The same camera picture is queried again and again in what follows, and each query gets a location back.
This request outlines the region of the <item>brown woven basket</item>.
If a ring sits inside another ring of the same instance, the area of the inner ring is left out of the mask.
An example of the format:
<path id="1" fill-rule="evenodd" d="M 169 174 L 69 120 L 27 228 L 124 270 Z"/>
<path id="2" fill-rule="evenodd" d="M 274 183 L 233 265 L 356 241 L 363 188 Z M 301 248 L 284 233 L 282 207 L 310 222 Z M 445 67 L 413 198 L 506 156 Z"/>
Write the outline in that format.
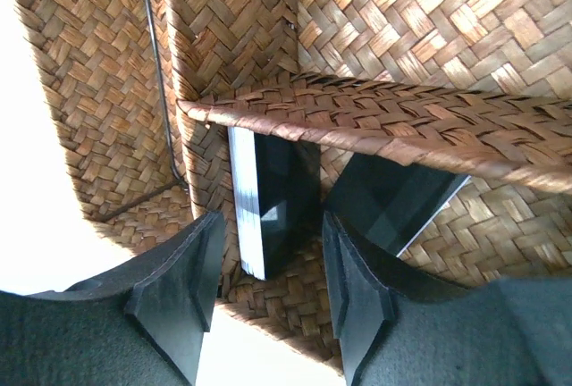
<path id="1" fill-rule="evenodd" d="M 1 0 L 1 276 L 20 292 L 232 210 L 200 97 L 310 71 L 571 99 L 571 0 Z"/>

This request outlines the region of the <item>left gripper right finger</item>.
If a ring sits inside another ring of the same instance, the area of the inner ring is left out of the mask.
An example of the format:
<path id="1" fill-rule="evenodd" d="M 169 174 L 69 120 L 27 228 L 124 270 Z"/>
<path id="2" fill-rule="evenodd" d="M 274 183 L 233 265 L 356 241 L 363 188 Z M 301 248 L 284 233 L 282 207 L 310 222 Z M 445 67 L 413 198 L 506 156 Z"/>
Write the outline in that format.
<path id="1" fill-rule="evenodd" d="M 568 385 L 571 281 L 467 289 L 323 219 L 332 328 L 349 385 Z"/>

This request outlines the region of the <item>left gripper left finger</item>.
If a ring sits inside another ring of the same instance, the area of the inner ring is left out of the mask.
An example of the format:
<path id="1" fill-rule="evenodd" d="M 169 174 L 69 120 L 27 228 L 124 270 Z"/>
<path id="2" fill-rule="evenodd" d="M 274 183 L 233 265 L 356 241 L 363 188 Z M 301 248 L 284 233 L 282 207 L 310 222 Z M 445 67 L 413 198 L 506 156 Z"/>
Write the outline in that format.
<path id="1" fill-rule="evenodd" d="M 210 212 L 62 292 L 3 292 L 2 384 L 194 384 L 218 292 L 224 230 L 222 214 Z"/>

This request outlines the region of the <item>black silver-edged credit card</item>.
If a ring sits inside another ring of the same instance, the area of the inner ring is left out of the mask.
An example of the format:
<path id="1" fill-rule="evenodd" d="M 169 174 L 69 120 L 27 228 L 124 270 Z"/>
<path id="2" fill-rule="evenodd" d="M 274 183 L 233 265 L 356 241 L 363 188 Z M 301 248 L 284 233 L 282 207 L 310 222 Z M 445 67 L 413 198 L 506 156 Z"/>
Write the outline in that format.
<path id="1" fill-rule="evenodd" d="M 228 129 L 242 269 L 272 279 L 319 233 L 320 147 Z"/>

